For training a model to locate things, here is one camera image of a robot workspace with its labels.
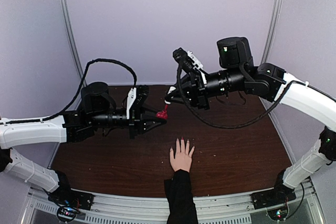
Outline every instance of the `hand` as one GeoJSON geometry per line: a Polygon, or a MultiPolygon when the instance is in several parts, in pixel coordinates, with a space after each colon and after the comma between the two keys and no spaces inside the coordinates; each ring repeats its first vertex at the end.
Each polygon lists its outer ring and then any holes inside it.
{"type": "Polygon", "coordinates": [[[176,154],[174,158],[174,150],[173,147],[170,148],[170,164],[174,172],[178,170],[185,170],[186,172],[190,172],[192,156],[195,151],[195,147],[191,149],[189,152],[190,142],[187,141],[187,145],[184,144],[183,138],[181,139],[181,146],[180,141],[176,140],[176,154]]]}

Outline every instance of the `red object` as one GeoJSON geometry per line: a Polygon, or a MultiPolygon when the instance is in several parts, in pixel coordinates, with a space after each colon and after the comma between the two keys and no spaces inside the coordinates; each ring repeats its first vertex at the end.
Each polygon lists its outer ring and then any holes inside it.
{"type": "Polygon", "coordinates": [[[166,104],[166,106],[164,107],[164,110],[158,112],[158,113],[156,114],[156,117],[157,117],[157,118],[162,118],[162,119],[167,120],[167,118],[168,118],[167,108],[168,108],[168,105],[166,104]]]}

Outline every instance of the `vertical metal post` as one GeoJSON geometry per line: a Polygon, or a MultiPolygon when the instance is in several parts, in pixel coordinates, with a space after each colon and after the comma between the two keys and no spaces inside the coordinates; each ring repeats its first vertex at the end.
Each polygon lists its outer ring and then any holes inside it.
{"type": "MultiPolygon", "coordinates": [[[[77,47],[76,47],[74,32],[72,31],[67,0],[60,0],[60,2],[61,2],[61,6],[62,6],[63,17],[64,17],[64,22],[65,22],[65,26],[66,26],[66,31],[67,31],[67,35],[68,35],[67,37],[68,37],[68,41],[69,41],[69,44],[70,44],[71,53],[72,53],[72,56],[73,56],[75,64],[76,64],[76,69],[77,69],[78,75],[79,75],[80,78],[82,78],[83,77],[83,68],[81,66],[80,59],[79,59],[79,56],[78,56],[78,51],[77,51],[77,47]]],[[[85,87],[86,85],[87,85],[87,83],[84,80],[83,86],[85,87]]]]}
{"type": "Polygon", "coordinates": [[[261,63],[265,63],[268,60],[269,53],[272,48],[274,35],[275,35],[276,25],[277,25],[279,15],[280,15],[281,5],[282,5],[282,0],[274,0],[271,22],[269,24],[268,35],[267,35],[266,44],[264,48],[263,57],[261,59],[261,63]]]}

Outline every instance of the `wooden table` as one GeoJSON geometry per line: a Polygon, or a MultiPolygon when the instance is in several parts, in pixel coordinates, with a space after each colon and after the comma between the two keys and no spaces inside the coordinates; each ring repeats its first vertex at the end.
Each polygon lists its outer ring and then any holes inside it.
{"type": "MultiPolygon", "coordinates": [[[[149,105],[162,109],[167,86],[150,86],[149,105]]],[[[111,87],[121,103],[129,87],[111,87]]],[[[220,124],[238,124],[265,109],[258,97],[245,96],[246,105],[223,105],[211,99],[211,109],[200,111],[220,124]]],[[[230,102],[241,103],[237,93],[230,102]]],[[[169,149],[177,137],[189,138],[196,150],[191,179],[194,196],[214,196],[272,187],[277,174],[290,166],[288,155],[269,117],[240,130],[209,127],[184,105],[168,108],[168,123],[135,140],[128,130],[108,137],[99,131],[80,143],[62,144],[53,169],[65,172],[72,188],[123,196],[164,197],[163,180],[173,176],[169,149]]]]}

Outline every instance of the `finger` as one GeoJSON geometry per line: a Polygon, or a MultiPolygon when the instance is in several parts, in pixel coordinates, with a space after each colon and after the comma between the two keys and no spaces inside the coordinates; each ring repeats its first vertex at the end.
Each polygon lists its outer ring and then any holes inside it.
{"type": "Polygon", "coordinates": [[[174,159],[174,149],[173,149],[173,147],[170,147],[169,155],[170,155],[170,160],[173,160],[174,159]]]}
{"type": "Polygon", "coordinates": [[[190,148],[190,142],[189,142],[189,140],[187,141],[187,145],[186,145],[186,147],[185,147],[185,154],[189,154],[189,148],[190,148]]]}
{"type": "Polygon", "coordinates": [[[189,153],[189,157],[192,157],[192,156],[193,156],[194,151],[195,151],[195,147],[192,147],[192,149],[191,149],[191,151],[190,151],[190,153],[189,153]]]}
{"type": "Polygon", "coordinates": [[[178,139],[176,139],[176,153],[181,152],[180,142],[178,139]]]}
{"type": "Polygon", "coordinates": [[[185,153],[185,143],[184,143],[184,139],[181,139],[181,152],[185,153]]]}

